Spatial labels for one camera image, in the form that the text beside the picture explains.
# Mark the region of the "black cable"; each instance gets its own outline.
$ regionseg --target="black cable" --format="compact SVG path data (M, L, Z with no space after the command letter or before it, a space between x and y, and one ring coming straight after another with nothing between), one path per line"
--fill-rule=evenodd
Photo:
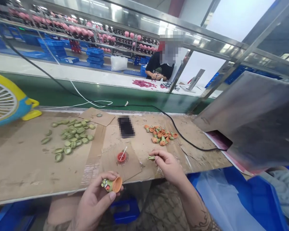
M18 50L16 50L13 45L10 43L10 41L5 37L5 35L3 34L3 32L1 31L0 29L0 35L1 37L3 38L3 40L7 43L7 45L16 53L18 54L21 58L23 58L24 60L26 60L28 63L32 64L33 66L35 66L37 69L39 69L40 71L42 71L43 73L45 73L49 78L51 78L53 81L55 81L60 87L62 87L65 91L67 91L68 93L74 95L74 96L77 96L77 97L81 97L80 95L78 94L75 94L73 93L72 91L70 91L69 89L67 89L65 86L63 86L58 80L56 80L54 77L52 77L50 74L48 74L45 70L43 70L42 68L40 68L39 66L37 66L35 63L33 63L32 61L30 61L29 59L27 59L25 56L23 56ZM161 109L153 106L153 105L136 105L136 104L128 104L128 105L121 105L121 106L116 106L116 105L104 105L104 104L101 104L101 103L98 103L98 102L94 102L100 106L106 106L106 107L127 107L127 106L137 106L137 107L153 107L155 109L157 109L158 111L162 112L164 115L168 116L172 123L173 123L173 126L175 127L175 129L177 130L178 134L182 137L182 139L184 139L187 143L189 143L190 145L192 145L194 148L200 150L200 151L204 151L204 152L207 152L207 151L227 151L225 149L219 149L219 148L213 148L213 149L202 149L202 148L199 148L197 146L195 146L194 144L192 144L191 142L189 142L186 138L184 138L184 136L182 136L182 134L179 132L179 130L177 129L177 126L176 124L174 123L173 119L171 118L170 115L168 115L166 112L162 111Z

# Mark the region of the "black t-shirt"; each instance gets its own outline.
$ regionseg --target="black t-shirt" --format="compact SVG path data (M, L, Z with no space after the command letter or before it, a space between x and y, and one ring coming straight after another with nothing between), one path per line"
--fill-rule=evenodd
M173 72L173 67L174 64L172 66L169 66L168 64L160 64L160 53L159 52L155 52L152 57L150 58L148 65L146 67L146 71L151 71L152 73L156 72L157 68L161 68L162 71L159 73L162 74L163 76L165 76L167 79L170 79L172 72Z

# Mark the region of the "white plastic bag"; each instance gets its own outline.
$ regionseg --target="white plastic bag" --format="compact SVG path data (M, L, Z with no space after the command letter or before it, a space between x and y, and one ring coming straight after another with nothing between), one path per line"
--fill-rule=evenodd
M127 58L121 56L111 56L111 70L124 71L127 69Z
M228 184L223 170L202 172L196 188L222 230L265 231L241 204L237 189Z

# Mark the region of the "fan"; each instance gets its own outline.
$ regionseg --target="fan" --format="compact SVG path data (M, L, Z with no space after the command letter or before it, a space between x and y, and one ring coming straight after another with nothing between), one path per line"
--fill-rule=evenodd
M0 126L18 118L30 120L42 114L41 111L31 110L39 102L28 98L16 84L0 75Z

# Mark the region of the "fingernail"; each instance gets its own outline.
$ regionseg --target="fingernail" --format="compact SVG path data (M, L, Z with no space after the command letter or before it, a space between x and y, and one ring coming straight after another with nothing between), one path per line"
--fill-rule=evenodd
M109 197L110 197L111 200L114 200L116 198L116 193L114 191L111 191L109 193Z

